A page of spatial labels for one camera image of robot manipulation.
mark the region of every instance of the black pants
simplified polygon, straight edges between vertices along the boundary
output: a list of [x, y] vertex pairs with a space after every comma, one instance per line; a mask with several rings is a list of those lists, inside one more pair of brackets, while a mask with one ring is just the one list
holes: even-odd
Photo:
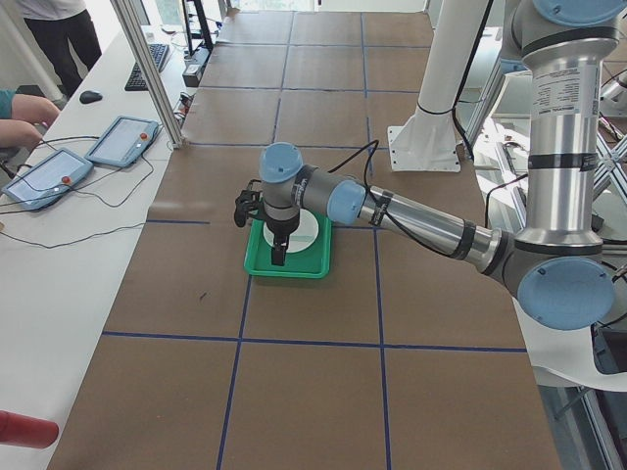
[[89, 70], [101, 56], [100, 44], [89, 12], [56, 21], [24, 19], [37, 44], [55, 68], [66, 93], [71, 96], [82, 78], [70, 53], [70, 43]]

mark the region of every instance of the green plate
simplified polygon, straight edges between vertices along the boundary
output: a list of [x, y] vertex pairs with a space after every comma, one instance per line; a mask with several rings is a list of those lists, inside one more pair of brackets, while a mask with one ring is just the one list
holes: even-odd
[[270, 262], [270, 245], [264, 238], [264, 223], [253, 220], [244, 267], [253, 276], [299, 277], [320, 279], [329, 272], [331, 259], [331, 220], [314, 214], [318, 234], [311, 246], [298, 253], [288, 253], [284, 266]]

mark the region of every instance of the red cylinder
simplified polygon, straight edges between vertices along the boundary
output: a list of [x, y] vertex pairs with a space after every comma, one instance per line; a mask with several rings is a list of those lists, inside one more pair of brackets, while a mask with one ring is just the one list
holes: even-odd
[[52, 421], [0, 411], [0, 444], [46, 448], [59, 436], [59, 426]]

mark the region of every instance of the robotic arm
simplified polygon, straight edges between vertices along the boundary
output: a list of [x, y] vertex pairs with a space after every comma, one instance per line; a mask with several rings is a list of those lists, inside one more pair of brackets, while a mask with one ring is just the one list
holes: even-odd
[[477, 227], [394, 193], [303, 163], [277, 143], [261, 156], [259, 194], [238, 198], [236, 222], [253, 212], [274, 234], [281, 264], [299, 211], [350, 224], [357, 218], [472, 263], [504, 285], [523, 309], [556, 329], [586, 327], [610, 310], [611, 280], [591, 229], [601, 60], [618, 43], [614, 17], [623, 0], [513, 0], [506, 8], [504, 59], [533, 73], [526, 226], [512, 235]]

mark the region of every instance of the black keyboard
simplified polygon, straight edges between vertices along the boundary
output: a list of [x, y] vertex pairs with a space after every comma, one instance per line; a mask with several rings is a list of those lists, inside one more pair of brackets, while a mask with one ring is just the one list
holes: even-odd
[[[158, 71], [162, 71], [166, 66], [166, 59], [168, 58], [169, 46], [167, 44], [148, 44], [150, 48], [150, 54], [153, 56], [155, 66]], [[139, 64], [135, 63], [133, 70], [130, 72], [130, 77], [124, 86], [126, 91], [145, 91], [148, 89], [146, 80], [141, 73]]]

